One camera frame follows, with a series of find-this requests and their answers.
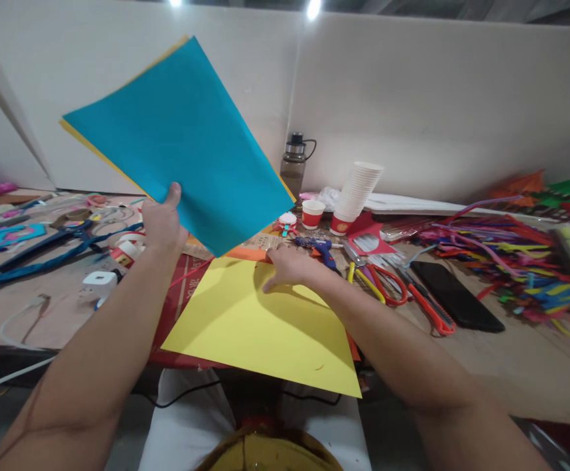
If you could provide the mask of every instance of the black phone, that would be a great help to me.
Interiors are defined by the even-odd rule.
[[[411,262],[411,268],[437,302],[463,328],[502,332],[505,326],[446,267]]]

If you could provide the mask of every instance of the paper craft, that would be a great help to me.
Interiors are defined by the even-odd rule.
[[[262,262],[214,260],[162,348],[360,398],[342,323],[307,288],[263,293],[273,274]]]
[[[156,201],[183,187],[182,224],[215,256],[293,205],[195,38],[61,123]],[[260,202],[242,211],[243,201]]]

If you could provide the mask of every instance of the hand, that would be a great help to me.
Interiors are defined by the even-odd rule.
[[[267,257],[276,267],[276,274],[263,285],[265,293],[278,285],[308,286],[313,280],[330,273],[328,268],[311,258],[302,247],[296,248],[284,242],[275,249],[269,249]]]
[[[152,200],[143,202],[143,225],[147,233],[147,247],[159,250],[177,260],[187,243],[188,231],[180,225],[177,206],[182,196],[179,183],[172,183],[163,204]]]

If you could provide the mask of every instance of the white cable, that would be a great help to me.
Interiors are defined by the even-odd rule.
[[[10,316],[9,319],[7,319],[3,324],[1,324],[1,327],[0,327],[0,338],[1,338],[1,340],[3,340],[8,345],[11,345],[13,347],[17,347],[17,348],[20,348],[23,350],[45,351],[45,349],[30,347],[29,345],[25,345],[24,343],[20,343],[20,342],[17,342],[16,340],[9,338],[5,334],[5,328],[12,320],[14,320],[14,318],[16,318],[17,316],[20,316],[22,313],[24,313],[25,311],[27,311],[31,307],[40,306],[42,303],[45,302],[46,299],[47,299],[46,294],[40,294],[40,295],[36,296],[34,299],[32,299],[32,301],[30,301],[30,303],[27,306],[25,306],[19,312]]]
[[[11,379],[17,377],[17,376],[21,376],[24,375],[25,373],[28,373],[32,370],[35,370],[36,368],[40,368],[41,366],[46,365],[47,363],[51,362],[55,357],[51,357],[48,358],[46,360],[41,361],[40,363],[36,363],[32,366],[28,366],[27,368],[24,368],[22,370],[18,370],[17,372],[14,372],[12,374],[9,374],[8,376],[4,376],[0,379],[0,384],[5,383],[6,381],[10,381]]]

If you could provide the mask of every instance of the yellow paper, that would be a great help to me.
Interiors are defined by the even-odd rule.
[[[267,263],[212,261],[162,348],[360,398],[340,320],[308,288],[263,293],[273,275]]]

